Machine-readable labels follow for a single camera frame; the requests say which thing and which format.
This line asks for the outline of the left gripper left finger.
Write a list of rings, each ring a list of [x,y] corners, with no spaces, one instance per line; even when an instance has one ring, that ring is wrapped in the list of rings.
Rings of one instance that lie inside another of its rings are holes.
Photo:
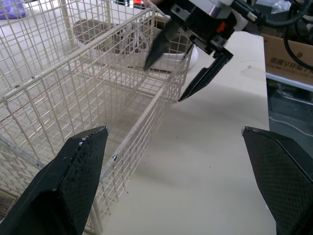
[[[2,235],[81,235],[98,188],[108,128],[69,138],[0,224]]]

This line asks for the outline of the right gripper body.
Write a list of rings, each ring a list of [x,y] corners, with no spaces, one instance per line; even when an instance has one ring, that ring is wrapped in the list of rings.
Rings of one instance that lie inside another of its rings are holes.
[[[217,57],[234,32],[231,4],[231,0],[175,0],[171,7],[172,19],[194,44]]]

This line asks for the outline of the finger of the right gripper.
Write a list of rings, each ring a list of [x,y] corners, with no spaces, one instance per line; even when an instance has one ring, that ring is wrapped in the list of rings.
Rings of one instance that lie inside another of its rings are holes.
[[[157,35],[150,47],[143,67],[144,71],[149,70],[167,51],[171,41],[176,37],[179,28],[180,25],[174,20],[170,20],[166,23],[164,29]]]
[[[231,52],[221,52],[208,68],[202,68],[187,86],[178,102],[182,102],[206,87],[220,72],[220,70],[232,59]]]

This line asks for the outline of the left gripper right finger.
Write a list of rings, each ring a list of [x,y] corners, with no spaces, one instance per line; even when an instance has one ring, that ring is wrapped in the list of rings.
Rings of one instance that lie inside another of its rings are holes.
[[[313,233],[313,159],[293,139],[242,128],[258,189],[279,235]]]

